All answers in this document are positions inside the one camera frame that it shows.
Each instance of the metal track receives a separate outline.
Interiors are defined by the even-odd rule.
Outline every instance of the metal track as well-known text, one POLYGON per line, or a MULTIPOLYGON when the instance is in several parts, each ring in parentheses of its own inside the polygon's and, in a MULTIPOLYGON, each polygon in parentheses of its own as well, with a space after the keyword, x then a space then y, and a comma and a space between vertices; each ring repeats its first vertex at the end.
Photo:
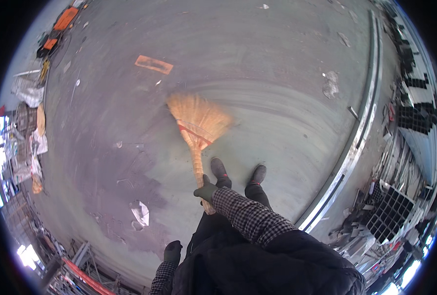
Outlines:
POLYGON ((330 177, 317 194, 312 204, 296 222, 296 227, 309 233, 327 213, 350 177, 366 144, 371 130, 379 100, 382 78, 382 26, 372 10, 369 11, 371 23, 371 48, 369 52, 370 66, 366 80, 365 95, 361 103, 349 140, 338 159, 330 177))

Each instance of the work glove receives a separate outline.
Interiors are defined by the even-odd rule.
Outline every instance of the work glove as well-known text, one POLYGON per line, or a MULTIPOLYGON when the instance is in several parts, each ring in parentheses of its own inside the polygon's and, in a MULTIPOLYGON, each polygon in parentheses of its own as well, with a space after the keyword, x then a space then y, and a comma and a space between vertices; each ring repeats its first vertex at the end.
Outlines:
POLYGON ((204 179, 204 186, 196 189, 194 191, 194 195, 196 197, 201 197, 207 202, 209 202, 210 204, 212 204, 212 194, 219 188, 210 183, 210 179, 207 175, 204 174, 203 179, 204 179))
POLYGON ((181 249, 183 246, 180 241, 174 241, 169 243, 164 249, 164 261, 173 263, 176 267, 181 260, 181 249))

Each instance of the orange case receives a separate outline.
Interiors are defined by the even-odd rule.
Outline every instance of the orange case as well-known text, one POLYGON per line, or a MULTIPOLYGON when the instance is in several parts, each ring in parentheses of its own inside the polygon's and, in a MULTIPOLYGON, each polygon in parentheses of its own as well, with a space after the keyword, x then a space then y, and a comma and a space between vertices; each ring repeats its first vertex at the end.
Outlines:
POLYGON ((60 30, 60 31, 66 29, 69 26, 69 23, 76 16, 78 11, 79 10, 77 8, 74 8, 74 7, 66 9, 63 12, 63 14, 61 15, 61 17, 59 18, 59 20, 56 22, 56 24, 53 27, 53 29, 60 30))

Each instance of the broom handle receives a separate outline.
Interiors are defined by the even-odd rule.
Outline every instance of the broom handle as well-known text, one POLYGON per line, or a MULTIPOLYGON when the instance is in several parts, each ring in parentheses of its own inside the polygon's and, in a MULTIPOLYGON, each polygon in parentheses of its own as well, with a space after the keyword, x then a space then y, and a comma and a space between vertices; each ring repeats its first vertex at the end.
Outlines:
MULTIPOLYGON (((197 188, 201 188, 204 186, 204 168, 202 167, 201 150, 199 147, 189 146, 189 148, 191 150, 192 168, 194 170, 195 180, 197 181, 197 188)), ((212 215, 215 213, 215 209, 212 207, 212 205, 204 199, 202 199, 202 206, 204 207, 204 211, 207 213, 207 215, 212 215)))

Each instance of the broom bristles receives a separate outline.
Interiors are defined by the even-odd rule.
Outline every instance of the broom bristles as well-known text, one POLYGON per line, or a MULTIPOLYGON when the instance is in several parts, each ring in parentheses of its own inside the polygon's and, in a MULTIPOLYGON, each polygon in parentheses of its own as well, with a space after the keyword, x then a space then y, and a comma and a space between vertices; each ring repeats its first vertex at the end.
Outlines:
POLYGON ((180 130, 186 130, 201 150, 223 135, 233 123, 220 106, 197 94, 173 94, 168 107, 180 130))

